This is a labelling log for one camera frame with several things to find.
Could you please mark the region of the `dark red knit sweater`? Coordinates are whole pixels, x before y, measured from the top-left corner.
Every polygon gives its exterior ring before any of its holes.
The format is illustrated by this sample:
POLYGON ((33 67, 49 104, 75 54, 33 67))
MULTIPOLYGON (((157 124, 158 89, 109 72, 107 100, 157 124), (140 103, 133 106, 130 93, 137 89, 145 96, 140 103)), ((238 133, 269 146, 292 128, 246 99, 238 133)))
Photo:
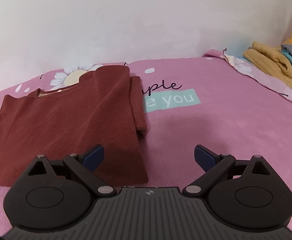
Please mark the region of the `dark red knit sweater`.
POLYGON ((27 96, 0 109, 0 186, 11 186, 40 154, 58 160, 100 144, 96 175, 113 186, 148 182, 139 139, 146 133, 141 80, 127 66, 103 66, 77 84, 27 96))

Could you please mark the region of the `pink printed bed sheet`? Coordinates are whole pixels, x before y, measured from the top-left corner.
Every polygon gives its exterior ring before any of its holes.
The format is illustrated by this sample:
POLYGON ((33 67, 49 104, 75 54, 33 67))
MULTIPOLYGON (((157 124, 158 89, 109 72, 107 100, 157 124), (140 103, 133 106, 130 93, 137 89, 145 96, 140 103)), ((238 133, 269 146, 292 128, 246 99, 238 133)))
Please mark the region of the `pink printed bed sheet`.
MULTIPOLYGON (((203 174, 194 148, 238 159, 263 156, 292 191, 292 89, 237 57, 212 50, 192 59, 90 64, 52 70, 0 92, 27 96, 70 87, 103 66, 127 66, 141 80, 146 133, 139 139, 148 182, 130 186, 185 187, 203 174)), ((11 224, 0 186, 0 235, 11 224)), ((292 230, 292 218, 289 224, 292 230)))

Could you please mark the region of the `mustard yellow folded garment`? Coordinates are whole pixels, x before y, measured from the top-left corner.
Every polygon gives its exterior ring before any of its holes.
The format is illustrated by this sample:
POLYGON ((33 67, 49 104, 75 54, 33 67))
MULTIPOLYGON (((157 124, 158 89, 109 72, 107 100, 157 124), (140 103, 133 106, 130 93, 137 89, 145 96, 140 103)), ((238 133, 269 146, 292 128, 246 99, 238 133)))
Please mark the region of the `mustard yellow folded garment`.
POLYGON ((278 78, 292 89, 292 63, 279 48, 255 41, 243 53, 243 57, 265 74, 278 78))

